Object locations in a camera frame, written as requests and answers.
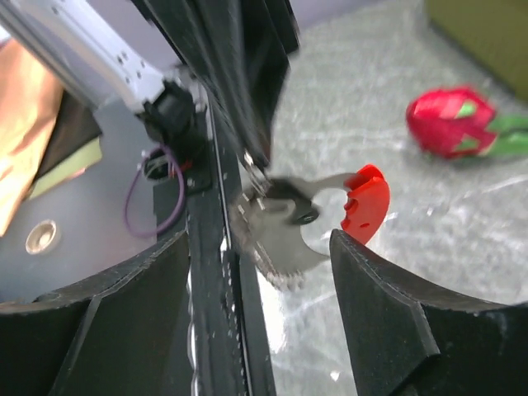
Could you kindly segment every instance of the yellow-green box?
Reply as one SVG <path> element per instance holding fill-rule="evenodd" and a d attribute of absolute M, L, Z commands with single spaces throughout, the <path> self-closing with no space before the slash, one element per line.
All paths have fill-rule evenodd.
<path fill-rule="evenodd" d="M 448 36 L 528 101 L 528 0 L 425 0 Z"/>

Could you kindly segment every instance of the metal ring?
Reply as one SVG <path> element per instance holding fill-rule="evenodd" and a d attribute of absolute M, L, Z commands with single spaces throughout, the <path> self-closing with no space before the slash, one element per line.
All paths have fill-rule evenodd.
<path fill-rule="evenodd" d="M 37 224 L 26 239 L 26 251 L 31 255 L 51 251 L 59 242 L 59 229 L 53 220 Z"/>

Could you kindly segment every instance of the table surface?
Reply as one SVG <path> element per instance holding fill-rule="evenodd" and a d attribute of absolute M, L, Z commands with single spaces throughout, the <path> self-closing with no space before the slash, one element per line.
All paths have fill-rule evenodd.
<path fill-rule="evenodd" d="M 428 161 L 408 137 L 403 117 L 422 92 L 458 83 L 486 92 L 502 111 L 528 114 L 526 107 L 432 31 L 419 0 L 367 5 L 313 27 L 301 41 L 276 117 L 271 173 L 315 179 L 374 163 L 389 181 L 392 203 L 371 248 L 468 295 L 503 303 L 528 299 L 522 281 L 528 276 L 528 160 L 473 166 Z M 0 239 L 0 301 L 31 300 L 154 242 L 131 237 L 122 221 L 139 155 L 152 144 L 120 103 L 96 118 L 104 133 L 103 160 L 25 203 Z M 343 216 L 345 196 L 324 191 L 316 201 L 327 210 L 303 234 L 310 246 L 328 252 L 328 231 Z M 130 209 L 134 224 L 155 226 L 146 181 Z M 57 222 L 62 239 L 48 256 L 31 257 L 26 236 L 44 219 Z M 279 396 L 354 394 L 329 262 L 307 274 L 299 291 L 277 292 L 262 277 L 260 284 Z"/>
<path fill-rule="evenodd" d="M 435 33 L 420 0 L 363 7 L 306 31 L 301 45 L 276 119 L 273 172 L 318 178 L 375 164 L 392 202 L 373 250 L 461 293 L 528 300 L 528 160 L 427 161 L 404 119 L 427 89 L 460 83 L 487 93 L 501 111 L 528 108 Z M 316 198 L 327 211 L 305 226 L 305 241 L 328 251 L 346 197 Z M 330 263 L 309 273 L 299 292 L 261 283 L 278 394 L 355 394 Z"/>

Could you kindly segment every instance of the red plastic piece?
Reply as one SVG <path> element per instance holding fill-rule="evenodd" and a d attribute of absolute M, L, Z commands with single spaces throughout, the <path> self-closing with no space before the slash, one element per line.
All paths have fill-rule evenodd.
<path fill-rule="evenodd" d="M 350 191 L 341 227 L 365 245 L 378 231 L 389 210 L 389 184 L 383 173 L 369 164 L 345 181 L 345 187 Z"/>
<path fill-rule="evenodd" d="M 472 103 L 472 115 L 458 117 L 460 108 Z M 407 123 L 420 148 L 444 158 L 477 155 L 490 147 L 497 136 L 486 131 L 497 114 L 485 98 L 470 87 L 436 89 L 426 92 L 407 108 Z M 457 149 L 465 139 L 478 147 Z"/>

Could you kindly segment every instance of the red toy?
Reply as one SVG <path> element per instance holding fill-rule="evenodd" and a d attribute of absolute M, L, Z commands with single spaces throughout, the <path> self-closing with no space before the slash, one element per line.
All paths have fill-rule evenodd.
<path fill-rule="evenodd" d="M 444 158 L 528 153 L 528 117 L 498 115 L 470 87 L 425 93 L 407 108 L 407 123 L 423 151 Z"/>

